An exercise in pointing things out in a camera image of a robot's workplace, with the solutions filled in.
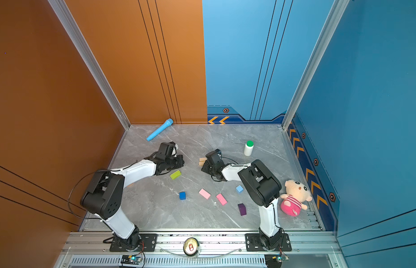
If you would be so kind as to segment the light blue cube block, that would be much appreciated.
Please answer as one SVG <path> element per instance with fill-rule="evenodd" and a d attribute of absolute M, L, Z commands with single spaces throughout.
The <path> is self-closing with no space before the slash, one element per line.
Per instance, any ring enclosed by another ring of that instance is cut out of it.
<path fill-rule="evenodd" d="M 237 187 L 236 187 L 236 191 L 237 191 L 237 193 L 242 193 L 243 191 L 244 191 L 244 188 L 241 186 L 241 185 L 238 185 Z"/>

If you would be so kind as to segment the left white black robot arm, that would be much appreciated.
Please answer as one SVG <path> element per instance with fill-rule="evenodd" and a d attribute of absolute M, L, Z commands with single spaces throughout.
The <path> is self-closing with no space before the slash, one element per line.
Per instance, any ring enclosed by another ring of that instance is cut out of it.
<path fill-rule="evenodd" d="M 163 142 L 159 149 L 141 161 L 115 170 L 98 170 L 80 200 L 89 213 L 101 220 L 126 251 L 136 250 L 140 245 L 138 227 L 121 208 L 124 189 L 145 178 L 167 174 L 184 165 L 182 155 L 177 154 L 174 142 Z"/>

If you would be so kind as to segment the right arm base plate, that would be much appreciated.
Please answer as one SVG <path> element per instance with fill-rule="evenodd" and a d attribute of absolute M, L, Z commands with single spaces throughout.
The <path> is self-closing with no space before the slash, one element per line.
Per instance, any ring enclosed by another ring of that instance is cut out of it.
<path fill-rule="evenodd" d="M 292 246 L 288 234 L 281 235 L 280 242 L 274 250 L 267 250 L 260 240 L 260 234 L 246 233 L 245 234 L 245 245 L 248 252 L 256 251 L 282 251 L 291 252 Z"/>

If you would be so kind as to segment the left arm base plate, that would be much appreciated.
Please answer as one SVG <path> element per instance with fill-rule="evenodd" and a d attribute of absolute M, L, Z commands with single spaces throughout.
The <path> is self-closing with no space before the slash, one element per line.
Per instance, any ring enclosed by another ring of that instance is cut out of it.
<path fill-rule="evenodd" d="M 158 235 L 155 233 L 133 234 L 124 240 L 117 236 L 110 237 L 104 242 L 111 242 L 110 252 L 154 252 Z"/>

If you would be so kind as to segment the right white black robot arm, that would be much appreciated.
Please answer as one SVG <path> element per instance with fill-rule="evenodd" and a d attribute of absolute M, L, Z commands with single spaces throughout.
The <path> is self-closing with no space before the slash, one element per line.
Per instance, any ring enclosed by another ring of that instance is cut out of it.
<path fill-rule="evenodd" d="M 280 247 L 285 234 L 278 222 L 278 200 L 282 185 L 260 160 L 249 164 L 224 163 L 220 150 L 206 154 L 202 172 L 211 175 L 216 182 L 238 181 L 259 206 L 260 243 L 267 251 Z"/>

